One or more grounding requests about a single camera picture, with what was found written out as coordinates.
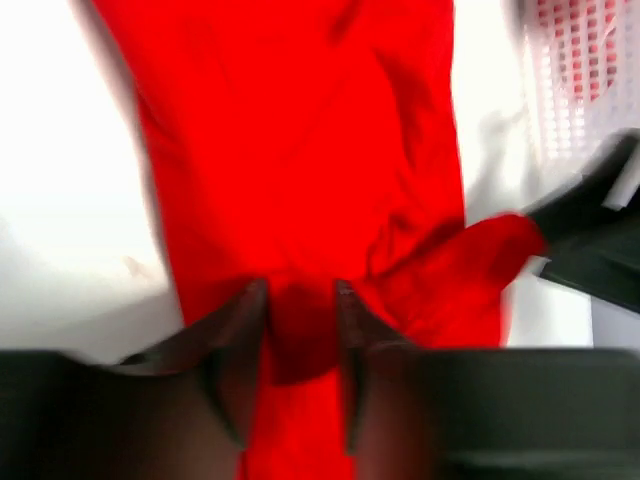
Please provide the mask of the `red t shirt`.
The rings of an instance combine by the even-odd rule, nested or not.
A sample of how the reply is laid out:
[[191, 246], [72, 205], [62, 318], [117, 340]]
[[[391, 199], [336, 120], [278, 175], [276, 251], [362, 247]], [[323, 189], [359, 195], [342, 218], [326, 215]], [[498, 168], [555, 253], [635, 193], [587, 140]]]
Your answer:
[[498, 347], [544, 242], [465, 223], [450, 1], [98, 1], [131, 72], [187, 323], [263, 277], [242, 479], [349, 479], [334, 283], [424, 347]]

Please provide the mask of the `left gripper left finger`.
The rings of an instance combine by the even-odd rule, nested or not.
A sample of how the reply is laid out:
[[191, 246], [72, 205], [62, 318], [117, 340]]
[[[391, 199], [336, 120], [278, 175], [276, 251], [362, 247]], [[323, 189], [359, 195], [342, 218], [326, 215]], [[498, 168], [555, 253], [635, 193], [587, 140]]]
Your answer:
[[1, 355], [5, 479], [231, 479], [250, 433], [268, 289], [116, 365]]

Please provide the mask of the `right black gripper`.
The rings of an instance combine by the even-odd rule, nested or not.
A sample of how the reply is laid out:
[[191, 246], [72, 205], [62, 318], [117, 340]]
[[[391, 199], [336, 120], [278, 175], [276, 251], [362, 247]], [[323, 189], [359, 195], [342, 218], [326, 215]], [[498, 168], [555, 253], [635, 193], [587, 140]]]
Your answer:
[[526, 211], [548, 242], [539, 277], [614, 305], [639, 303], [639, 188], [624, 194], [624, 176], [639, 166], [639, 131], [609, 136], [572, 182]]

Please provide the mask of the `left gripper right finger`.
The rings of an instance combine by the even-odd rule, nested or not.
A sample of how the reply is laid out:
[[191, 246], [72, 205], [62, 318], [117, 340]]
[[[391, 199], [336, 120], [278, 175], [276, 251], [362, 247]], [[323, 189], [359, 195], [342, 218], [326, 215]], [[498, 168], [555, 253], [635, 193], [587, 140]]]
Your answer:
[[336, 287], [346, 443], [360, 479], [635, 479], [639, 358], [427, 349]]

